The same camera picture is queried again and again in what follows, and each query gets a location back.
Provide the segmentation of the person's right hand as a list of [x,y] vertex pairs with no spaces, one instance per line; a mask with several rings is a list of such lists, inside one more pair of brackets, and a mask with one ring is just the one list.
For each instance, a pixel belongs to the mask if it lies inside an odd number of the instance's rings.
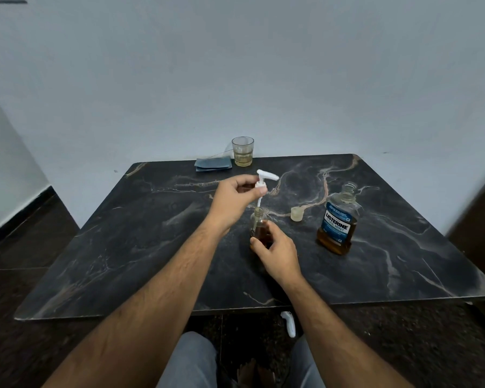
[[298,263],[296,246],[272,221],[267,221],[267,227],[272,234],[273,243],[271,254],[267,258],[260,258],[267,273],[283,288],[302,277]]

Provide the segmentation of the person's left hand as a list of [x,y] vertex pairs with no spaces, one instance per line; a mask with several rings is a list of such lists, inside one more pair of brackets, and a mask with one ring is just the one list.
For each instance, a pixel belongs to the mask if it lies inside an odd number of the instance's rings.
[[245,198],[242,192],[243,186],[251,188],[258,180],[256,175],[243,174],[220,181],[205,219],[207,228],[219,236],[225,235],[240,219],[247,206],[259,199]]

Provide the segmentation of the small glass bottle amber liquid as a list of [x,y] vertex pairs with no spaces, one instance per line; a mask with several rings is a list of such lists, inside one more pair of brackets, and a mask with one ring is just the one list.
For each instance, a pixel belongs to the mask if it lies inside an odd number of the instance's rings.
[[258,239],[267,249],[272,246],[273,238],[267,227],[269,217],[261,207],[256,207],[250,216],[250,236]]

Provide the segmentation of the white pump dispenser head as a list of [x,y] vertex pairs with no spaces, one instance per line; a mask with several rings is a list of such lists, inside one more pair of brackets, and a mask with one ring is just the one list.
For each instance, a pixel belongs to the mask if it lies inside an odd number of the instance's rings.
[[266,186],[266,180],[271,180],[271,181],[278,181],[280,177],[278,175],[275,175],[273,173],[264,171],[264,170],[257,170],[257,174],[259,177],[259,180],[255,183],[255,188],[265,188],[267,191],[267,186]]

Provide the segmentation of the person's right forearm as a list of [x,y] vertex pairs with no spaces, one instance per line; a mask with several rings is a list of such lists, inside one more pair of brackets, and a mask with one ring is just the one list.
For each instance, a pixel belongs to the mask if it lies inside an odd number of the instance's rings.
[[334,313],[301,274],[280,282],[303,327],[317,369],[334,388],[414,388]]

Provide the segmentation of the person's left forearm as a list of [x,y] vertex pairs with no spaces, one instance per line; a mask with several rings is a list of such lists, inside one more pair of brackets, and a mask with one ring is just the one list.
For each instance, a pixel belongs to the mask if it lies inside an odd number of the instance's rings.
[[42,388],[155,387],[226,232],[206,218],[160,272],[68,354]]

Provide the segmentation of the glass tumbler with yellow liquid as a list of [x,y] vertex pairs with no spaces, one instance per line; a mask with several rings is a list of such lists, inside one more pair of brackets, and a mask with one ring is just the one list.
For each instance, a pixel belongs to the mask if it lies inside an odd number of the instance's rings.
[[249,136],[238,136],[232,140],[234,163],[238,167],[249,167],[253,161],[254,139]]

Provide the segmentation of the folded blue cloth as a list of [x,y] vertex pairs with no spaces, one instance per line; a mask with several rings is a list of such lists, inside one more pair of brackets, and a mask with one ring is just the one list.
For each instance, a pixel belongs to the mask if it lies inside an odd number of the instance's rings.
[[232,160],[229,156],[198,158],[194,163],[196,172],[224,171],[232,169]]

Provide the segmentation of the mouthwash bottle with blue label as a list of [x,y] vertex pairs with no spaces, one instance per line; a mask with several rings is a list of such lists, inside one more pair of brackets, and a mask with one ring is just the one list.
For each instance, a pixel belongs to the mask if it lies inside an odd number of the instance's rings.
[[357,185],[346,182],[341,191],[328,196],[317,241],[337,255],[345,255],[351,248],[351,240],[358,220],[363,215],[362,206],[356,201]]

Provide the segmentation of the white plastic object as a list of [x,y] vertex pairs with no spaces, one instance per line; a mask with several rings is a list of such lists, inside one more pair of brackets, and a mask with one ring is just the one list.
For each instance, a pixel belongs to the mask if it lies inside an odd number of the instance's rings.
[[290,311],[282,311],[280,317],[284,319],[286,331],[290,338],[295,338],[297,335],[296,324],[293,314]]

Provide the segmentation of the person's feet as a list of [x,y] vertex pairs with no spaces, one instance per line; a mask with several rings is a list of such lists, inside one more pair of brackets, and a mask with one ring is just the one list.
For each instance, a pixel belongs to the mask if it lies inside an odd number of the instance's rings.
[[237,388],[277,388],[275,373],[251,359],[237,369]]

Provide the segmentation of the person's right leg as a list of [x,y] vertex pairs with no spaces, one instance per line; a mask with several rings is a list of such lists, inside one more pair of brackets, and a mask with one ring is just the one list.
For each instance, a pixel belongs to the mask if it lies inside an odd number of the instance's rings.
[[314,361],[305,335],[291,350],[290,369],[285,388],[326,388]]

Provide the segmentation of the person's leg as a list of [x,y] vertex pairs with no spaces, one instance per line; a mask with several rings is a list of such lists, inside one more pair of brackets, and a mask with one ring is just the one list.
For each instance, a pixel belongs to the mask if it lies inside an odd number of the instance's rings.
[[155,388],[217,388],[217,351],[197,332],[181,335]]
[[326,388],[314,361],[305,335],[291,350],[290,369],[285,388]]

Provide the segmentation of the person's left leg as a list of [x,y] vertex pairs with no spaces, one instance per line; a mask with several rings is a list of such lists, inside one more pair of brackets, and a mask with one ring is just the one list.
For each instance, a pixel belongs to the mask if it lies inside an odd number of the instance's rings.
[[155,388],[217,388],[217,351],[197,332],[181,335]]

